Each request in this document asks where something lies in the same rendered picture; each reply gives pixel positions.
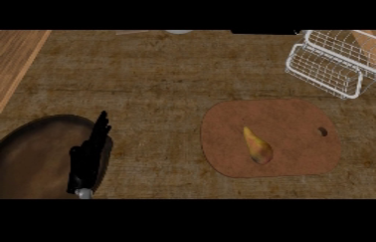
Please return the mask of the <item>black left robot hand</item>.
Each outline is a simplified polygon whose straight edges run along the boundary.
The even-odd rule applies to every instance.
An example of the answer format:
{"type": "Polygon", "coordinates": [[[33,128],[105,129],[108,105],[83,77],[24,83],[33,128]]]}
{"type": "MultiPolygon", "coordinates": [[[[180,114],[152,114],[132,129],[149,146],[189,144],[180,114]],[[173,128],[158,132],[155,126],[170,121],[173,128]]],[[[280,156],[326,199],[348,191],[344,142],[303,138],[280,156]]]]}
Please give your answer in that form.
{"type": "Polygon", "coordinates": [[[67,192],[75,194],[81,189],[93,189],[99,177],[102,152],[112,126],[108,112],[102,111],[89,139],[70,150],[71,171],[67,192]]]}

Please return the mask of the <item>yellow orange eggplant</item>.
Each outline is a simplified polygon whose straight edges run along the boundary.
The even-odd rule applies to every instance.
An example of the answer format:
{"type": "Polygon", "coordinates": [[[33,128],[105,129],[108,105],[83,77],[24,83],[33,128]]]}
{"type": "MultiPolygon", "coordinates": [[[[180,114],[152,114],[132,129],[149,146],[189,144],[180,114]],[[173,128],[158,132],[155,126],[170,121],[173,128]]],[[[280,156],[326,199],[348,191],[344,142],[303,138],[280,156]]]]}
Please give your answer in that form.
{"type": "Polygon", "coordinates": [[[244,139],[251,159],[258,164],[267,164],[273,160],[273,149],[270,144],[254,134],[248,127],[244,128],[244,139]]]}

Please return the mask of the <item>brown wooden cutting board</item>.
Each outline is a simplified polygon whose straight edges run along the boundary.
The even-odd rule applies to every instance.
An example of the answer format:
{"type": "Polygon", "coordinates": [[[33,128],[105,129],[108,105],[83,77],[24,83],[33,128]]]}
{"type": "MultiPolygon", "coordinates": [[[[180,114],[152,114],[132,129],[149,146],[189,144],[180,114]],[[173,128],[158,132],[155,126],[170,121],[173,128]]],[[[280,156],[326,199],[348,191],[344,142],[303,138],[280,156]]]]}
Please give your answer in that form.
{"type": "Polygon", "coordinates": [[[229,101],[207,111],[201,145],[217,172],[233,178],[292,176],[329,172],[341,158],[341,140],[323,110],[301,99],[229,101]],[[244,130],[269,142],[273,159],[257,163],[244,130]]]}

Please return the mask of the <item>dark brown oval plate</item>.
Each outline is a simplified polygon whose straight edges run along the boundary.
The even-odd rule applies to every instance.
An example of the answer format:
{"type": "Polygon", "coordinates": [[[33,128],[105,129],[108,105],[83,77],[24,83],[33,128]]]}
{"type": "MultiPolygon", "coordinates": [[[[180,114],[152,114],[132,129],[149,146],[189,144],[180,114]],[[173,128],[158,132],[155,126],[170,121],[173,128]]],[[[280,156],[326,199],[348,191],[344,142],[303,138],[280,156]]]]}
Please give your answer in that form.
{"type": "MultiPolygon", "coordinates": [[[[81,199],[67,192],[70,150],[89,139],[95,123],[74,115],[49,116],[0,138],[0,199],[81,199]]],[[[108,135],[93,196],[105,178],[112,146],[108,135]]]]}

